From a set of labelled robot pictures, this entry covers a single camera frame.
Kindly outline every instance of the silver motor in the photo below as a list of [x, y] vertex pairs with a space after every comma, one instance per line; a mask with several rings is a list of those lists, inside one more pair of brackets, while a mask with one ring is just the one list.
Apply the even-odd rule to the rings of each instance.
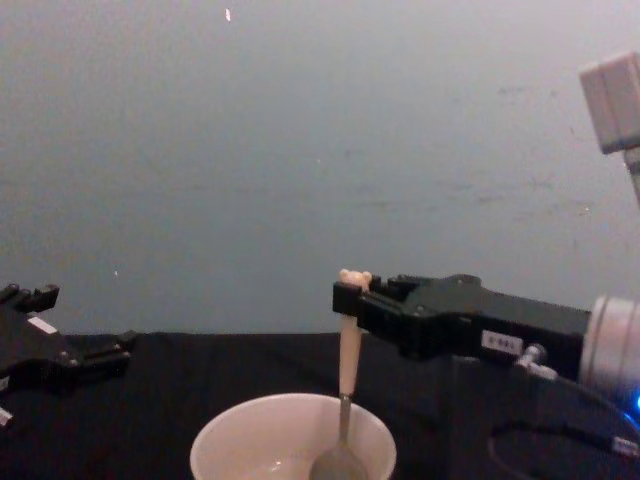
[[638, 303], [598, 298], [584, 337], [579, 380], [623, 405], [636, 405], [640, 395]]

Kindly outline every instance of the black table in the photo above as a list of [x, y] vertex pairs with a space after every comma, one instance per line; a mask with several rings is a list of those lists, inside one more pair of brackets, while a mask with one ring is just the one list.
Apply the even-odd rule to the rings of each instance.
[[[99, 340], [80, 337], [74, 341]], [[142, 335], [121, 378], [78, 388], [62, 397], [16, 392], [0, 398], [2, 406], [15, 415], [12, 428], [0, 432], [0, 478], [188, 479], [191, 444], [211, 418], [263, 395], [333, 395], [337, 358], [338, 336], [334, 334]], [[460, 452], [443, 458], [447, 449], [437, 433], [443, 425], [435, 392], [442, 383], [443, 368], [443, 361], [414, 363], [401, 358], [393, 346], [369, 336], [363, 339], [355, 401], [380, 417], [394, 435], [398, 449], [394, 478], [439, 478], [443, 462], [465, 463]], [[475, 405], [478, 417], [490, 410], [487, 405], [497, 396], [485, 395], [484, 405]], [[620, 428], [617, 419], [588, 414], [586, 409], [591, 407], [571, 394], [552, 392], [547, 397], [542, 403], [550, 414], [582, 412], [582, 420], [593, 428]], [[456, 435], [465, 432], [459, 430]], [[522, 457], [523, 451], [534, 457], [537, 453], [548, 462], [563, 463], [559, 470], [573, 472], [553, 478], [634, 475], [635, 465], [612, 461], [608, 455], [584, 448], [567, 450], [573, 447], [553, 440], [537, 448], [536, 442], [514, 437], [501, 448], [512, 449], [516, 457]], [[551, 458], [558, 449], [570, 458]], [[468, 452], [466, 463], [485, 454], [486, 450]], [[576, 462], [584, 467], [580, 475], [571, 470]], [[487, 478], [483, 475], [478, 473], [475, 478]]]

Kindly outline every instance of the cable connector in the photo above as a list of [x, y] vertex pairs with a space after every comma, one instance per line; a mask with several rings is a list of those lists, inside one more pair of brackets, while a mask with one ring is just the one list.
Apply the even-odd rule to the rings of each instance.
[[640, 447], [638, 444], [622, 437], [613, 437], [613, 441], [611, 442], [611, 451], [618, 455], [622, 455], [623, 457], [640, 457]]

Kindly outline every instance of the white label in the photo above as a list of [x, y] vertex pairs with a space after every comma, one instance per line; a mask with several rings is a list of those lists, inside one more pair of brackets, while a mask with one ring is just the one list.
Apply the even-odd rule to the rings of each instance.
[[482, 331], [482, 346], [498, 352], [522, 355], [522, 339], [502, 333]]
[[49, 325], [47, 322], [42, 320], [39, 317], [31, 317], [29, 319], [29, 323], [34, 327], [38, 327], [44, 333], [51, 335], [52, 333], [56, 333], [58, 330], [55, 329], [52, 325]]

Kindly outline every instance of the spoon handle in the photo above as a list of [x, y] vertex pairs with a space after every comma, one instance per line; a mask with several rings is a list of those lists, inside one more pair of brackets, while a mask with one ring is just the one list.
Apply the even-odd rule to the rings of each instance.
[[349, 416], [351, 414], [351, 397], [340, 395], [340, 436], [339, 439], [345, 445], [349, 438]]
[[353, 395], [358, 375], [362, 332], [355, 317], [342, 316], [340, 332], [340, 394]]

